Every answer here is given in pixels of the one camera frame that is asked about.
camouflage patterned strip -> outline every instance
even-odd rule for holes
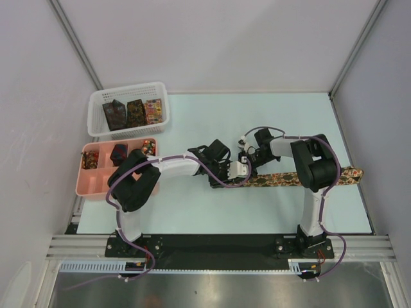
[[[353,166],[342,168],[341,177],[337,185],[358,184],[364,174],[361,169]],[[301,186],[296,172],[274,173],[272,175],[257,175],[251,178],[242,187],[275,187]]]

pink bin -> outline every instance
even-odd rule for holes
[[[81,158],[77,176],[76,194],[88,200],[104,200],[107,191],[109,191],[107,181],[118,168],[113,166],[110,159],[114,146],[116,144],[126,144],[128,146],[127,154],[129,155],[132,150],[141,149],[145,140],[155,142],[155,156],[158,156],[159,145],[154,138],[136,138],[86,144],[83,148],[83,152],[99,151],[98,164],[97,169],[83,169],[83,158]],[[138,179],[140,176],[134,173],[133,177]],[[159,184],[155,186],[152,195],[156,194],[158,190]]]

shiny floor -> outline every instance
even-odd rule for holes
[[[52,308],[393,307],[379,263],[344,263],[317,282],[286,275],[155,274],[124,283],[101,274],[60,273]]]

white wall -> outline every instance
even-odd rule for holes
[[[61,0],[104,87],[328,92],[376,0]]]
[[[379,234],[411,286],[411,1],[389,1],[335,103]]]
[[[0,36],[0,298],[25,261],[31,297],[71,210],[93,87],[46,1],[0,1]]]

white table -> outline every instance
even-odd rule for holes
[[[282,128],[288,135],[324,133],[341,166],[349,166],[325,93],[169,97],[171,123],[164,133],[154,135],[162,156],[181,154],[220,139],[235,158],[240,136],[255,126],[268,125]],[[292,159],[283,158],[258,171],[278,173],[295,171],[295,167]],[[302,187],[212,189],[206,176],[172,178],[161,181],[158,195],[142,208],[142,229],[146,234],[294,233],[302,217],[303,195]],[[331,190],[325,221],[332,232],[371,232],[356,185]],[[111,206],[105,201],[85,201],[79,234],[109,234],[115,226]]]

